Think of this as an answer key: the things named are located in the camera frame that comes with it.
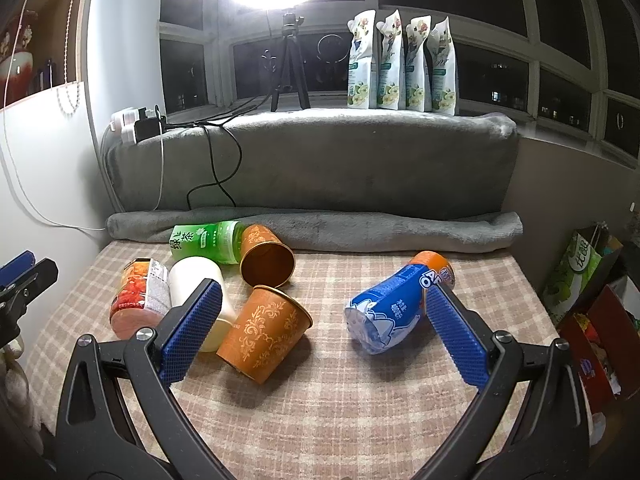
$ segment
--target orange paper cup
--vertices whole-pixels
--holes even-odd
[[[262,384],[312,325],[311,315],[296,300],[257,285],[217,354]]]
[[[422,251],[411,258],[410,264],[422,264],[435,270],[443,282],[453,288],[456,285],[456,277],[447,259],[442,254],[433,251]]]
[[[251,286],[283,285],[296,267],[293,251],[264,225],[244,230],[240,256],[240,274]]]

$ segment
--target plastic bottle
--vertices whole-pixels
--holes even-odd
[[[217,224],[177,225],[169,239],[174,260],[203,256],[219,264],[239,264],[242,232],[237,221]]]
[[[397,345],[426,316],[428,289],[453,288],[455,276],[440,254],[423,251],[385,281],[361,292],[344,309],[347,330],[369,354]]]

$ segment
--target vase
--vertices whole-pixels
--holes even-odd
[[[11,63],[10,56],[0,63],[0,108],[4,104],[4,88],[7,78],[9,79],[9,85],[7,87],[6,104],[10,105],[26,97],[32,75],[33,56],[30,52],[16,52],[13,63]]]

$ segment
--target white cable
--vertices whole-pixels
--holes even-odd
[[[78,111],[78,108],[80,107],[80,83],[76,81],[76,104],[73,104],[71,102],[71,95],[69,95],[68,80],[66,78],[66,54],[67,54],[68,45],[69,45],[69,26],[71,24],[71,12],[73,8],[74,8],[74,0],[71,0],[71,3],[69,3],[69,12],[66,14],[66,33],[65,33],[65,91],[66,91],[66,98],[69,101],[69,104],[71,105],[71,112],[67,112],[63,108],[62,102],[60,102],[60,89],[56,88],[56,97],[58,98],[58,106],[60,107],[60,111],[68,117],[75,114]]]
[[[29,197],[27,195],[27,192],[24,190],[24,186],[22,185],[22,181],[20,179],[20,174],[18,174],[18,168],[17,168],[16,163],[15,163],[14,154],[11,151],[11,146],[9,145],[9,137],[7,136],[7,133],[6,133],[6,114],[7,114],[6,98],[7,98],[7,94],[8,94],[8,91],[9,91],[9,79],[10,79],[10,76],[11,76],[11,68],[12,68],[12,65],[14,64],[15,50],[16,50],[16,48],[18,46],[18,36],[20,35],[20,30],[22,29],[22,19],[24,17],[24,9],[27,7],[27,1],[28,0],[24,0],[24,3],[22,4],[22,10],[20,12],[20,20],[18,21],[18,28],[17,28],[16,33],[15,33],[14,49],[11,52],[11,61],[9,62],[9,71],[8,71],[8,75],[7,75],[7,78],[6,78],[6,82],[4,83],[4,99],[2,101],[2,126],[3,126],[2,130],[3,130],[3,133],[4,133],[4,143],[6,144],[7,153],[9,154],[9,159],[11,160],[12,167],[14,168],[15,179],[17,180],[18,186],[20,187],[20,191],[22,192],[22,195],[24,196],[24,198],[27,201],[27,203],[29,204],[29,206],[31,206],[33,211],[40,218],[42,218],[42,220],[40,220],[40,218],[36,218],[32,214],[31,216],[33,217],[34,220],[36,220],[38,222],[41,222],[41,223],[47,223],[47,224],[49,224],[49,225],[51,225],[53,227],[66,227],[66,228],[69,228],[69,229],[77,229],[79,231],[105,231],[106,229],[104,229],[104,228],[97,229],[97,228],[91,228],[91,227],[80,227],[80,226],[75,226],[75,225],[61,224],[61,223],[58,223],[58,222],[54,222],[53,220],[49,220],[40,211],[38,211],[38,208],[36,208],[36,206],[33,205],[33,202],[29,199]]]
[[[156,203],[156,207],[153,208],[151,211],[155,211],[156,209],[158,209],[158,207],[160,207],[160,201],[162,200],[162,183],[164,182],[164,140],[162,140],[162,123],[160,121],[158,121],[158,127],[160,128],[160,156],[161,156],[161,161],[160,161],[160,195],[158,196],[158,202]]]

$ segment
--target gold cup rim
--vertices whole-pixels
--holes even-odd
[[[287,283],[289,281],[289,278],[293,275],[294,270],[296,270],[296,255],[294,254],[293,250],[288,246],[283,244],[282,242],[278,242],[276,240],[265,240],[263,242],[257,243],[255,244],[251,249],[249,249],[240,259],[240,276],[242,276],[242,279],[244,280],[244,273],[242,272],[242,264],[244,264],[244,260],[247,258],[247,256],[249,254],[251,254],[251,252],[255,249],[258,248],[260,246],[263,245],[267,245],[267,244],[274,244],[274,245],[280,245],[281,247],[284,247],[287,251],[289,251],[291,253],[291,256],[293,257],[293,269],[291,269],[291,272],[289,273],[289,275],[287,276],[287,279],[284,280],[282,283],[277,284],[276,286],[283,286],[285,283]]]
[[[309,318],[309,327],[307,328],[307,330],[314,325],[314,319],[311,317],[311,314],[309,314],[308,310],[305,307],[303,307],[302,305],[300,305],[300,303],[298,301],[294,300],[289,294],[286,294],[286,293],[282,292],[281,290],[278,290],[277,288],[275,288],[273,286],[268,286],[268,285],[256,285],[256,286],[254,286],[254,290],[256,288],[263,288],[264,290],[268,290],[270,292],[273,292],[274,294],[277,294],[281,298],[284,298],[285,300],[287,300],[290,303],[292,303],[294,306],[298,307]]]

